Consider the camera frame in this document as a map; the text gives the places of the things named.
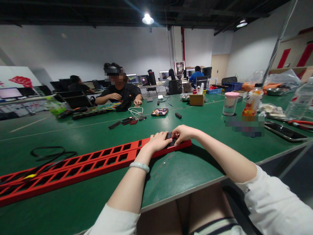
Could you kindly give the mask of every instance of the blue crate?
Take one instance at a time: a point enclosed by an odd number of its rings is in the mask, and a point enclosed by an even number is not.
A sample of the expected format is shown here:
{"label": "blue crate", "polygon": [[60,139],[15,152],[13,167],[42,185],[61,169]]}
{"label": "blue crate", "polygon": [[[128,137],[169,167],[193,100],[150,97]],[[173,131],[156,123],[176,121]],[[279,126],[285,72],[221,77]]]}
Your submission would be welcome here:
{"label": "blue crate", "polygon": [[241,90],[243,83],[223,83],[223,86],[228,86],[228,88],[225,88],[226,92],[231,92],[233,90]]}
{"label": "blue crate", "polygon": [[222,92],[222,88],[214,89],[214,90],[209,90],[209,89],[206,90],[207,94],[217,94],[217,93],[221,93],[221,92]]}

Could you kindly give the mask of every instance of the red rack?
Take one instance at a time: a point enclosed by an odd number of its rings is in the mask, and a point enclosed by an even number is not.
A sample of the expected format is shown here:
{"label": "red rack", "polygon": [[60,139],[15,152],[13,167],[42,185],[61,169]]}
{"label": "red rack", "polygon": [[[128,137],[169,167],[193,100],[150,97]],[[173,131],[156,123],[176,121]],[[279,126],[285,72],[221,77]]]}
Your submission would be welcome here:
{"label": "red rack", "polygon": [[[20,178],[3,184],[0,187],[0,207],[127,167],[149,140],[150,138],[147,138],[69,158],[29,181],[24,182]],[[171,146],[155,152],[152,157],[159,157],[188,146],[191,146],[191,140],[183,141],[177,147]],[[24,176],[30,170],[32,169],[1,176],[0,180]]]}

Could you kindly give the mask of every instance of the green table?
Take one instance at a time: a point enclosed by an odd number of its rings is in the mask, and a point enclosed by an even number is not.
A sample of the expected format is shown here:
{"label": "green table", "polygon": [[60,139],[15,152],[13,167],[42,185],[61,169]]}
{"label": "green table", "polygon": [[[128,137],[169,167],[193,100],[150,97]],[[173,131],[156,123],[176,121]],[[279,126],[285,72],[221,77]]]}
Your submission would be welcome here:
{"label": "green table", "polygon": [[[285,107],[290,96],[292,95],[265,96],[263,102]],[[144,114],[147,115],[145,121],[132,126],[120,125],[113,130],[109,130],[108,126],[130,116],[128,112],[113,112],[77,121],[72,121],[70,117],[56,120],[49,114],[2,121],[0,174],[39,165],[29,154],[35,147],[61,145],[68,151],[74,150],[82,155],[144,139],[156,132],[171,131],[181,124],[203,130],[258,164],[304,148],[298,157],[283,169],[284,171],[288,170],[288,167],[312,145],[313,133],[290,126],[289,128],[309,136],[309,141],[289,143],[267,130],[264,137],[244,137],[242,133],[225,127],[225,116],[222,115],[224,96],[213,94],[206,97],[208,102],[198,107],[181,102],[179,95],[172,95],[168,102],[163,102],[159,106],[168,106],[170,109],[164,118],[149,115],[158,107],[156,99],[150,103],[144,100],[142,107]],[[244,101],[237,104],[238,115],[241,114],[245,104]],[[180,113],[183,118],[176,118],[175,112]],[[33,122],[35,123],[32,125],[10,133]],[[152,160],[150,177],[144,190],[142,211],[150,210],[226,178],[216,161],[200,144],[195,140],[192,140],[192,143],[192,147]],[[87,229],[94,224],[126,171],[127,168],[123,168],[2,207],[0,208],[2,233],[74,234]]]}

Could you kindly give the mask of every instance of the ceiling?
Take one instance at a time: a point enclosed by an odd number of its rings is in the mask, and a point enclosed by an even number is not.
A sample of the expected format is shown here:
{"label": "ceiling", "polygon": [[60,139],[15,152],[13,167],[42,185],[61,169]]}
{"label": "ceiling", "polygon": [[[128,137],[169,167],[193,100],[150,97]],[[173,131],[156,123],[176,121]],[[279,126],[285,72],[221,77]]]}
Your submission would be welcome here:
{"label": "ceiling", "polygon": [[147,26],[145,12],[155,20],[152,27],[176,25],[237,30],[242,18],[248,23],[269,17],[289,0],[0,0],[0,24]]}

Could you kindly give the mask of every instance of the bracelet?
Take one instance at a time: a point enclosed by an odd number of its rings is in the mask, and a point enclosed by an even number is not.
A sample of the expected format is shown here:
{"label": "bracelet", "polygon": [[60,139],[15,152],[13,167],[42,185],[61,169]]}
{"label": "bracelet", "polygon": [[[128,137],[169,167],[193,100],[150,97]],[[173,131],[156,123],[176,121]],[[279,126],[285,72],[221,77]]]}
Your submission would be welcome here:
{"label": "bracelet", "polygon": [[130,168],[131,168],[131,167],[140,168],[140,169],[144,170],[147,174],[148,174],[149,171],[150,171],[150,168],[149,168],[147,165],[145,165],[145,164],[143,164],[143,163],[139,163],[139,162],[132,162],[132,163],[129,165],[129,167],[130,167]]}

